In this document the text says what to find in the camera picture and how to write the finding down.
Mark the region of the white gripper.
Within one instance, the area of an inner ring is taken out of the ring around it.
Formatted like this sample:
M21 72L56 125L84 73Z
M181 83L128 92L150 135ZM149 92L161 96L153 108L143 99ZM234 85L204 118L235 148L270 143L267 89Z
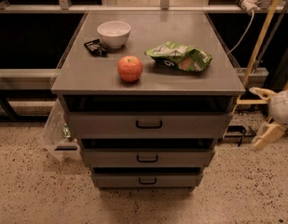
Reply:
M275 91L269 89L251 87L249 92L257 95L265 102L270 102L269 114L278 122L267 123L264 121L260 125L251 143L251 149L260 150L281 138L288 128L288 90L276 94Z

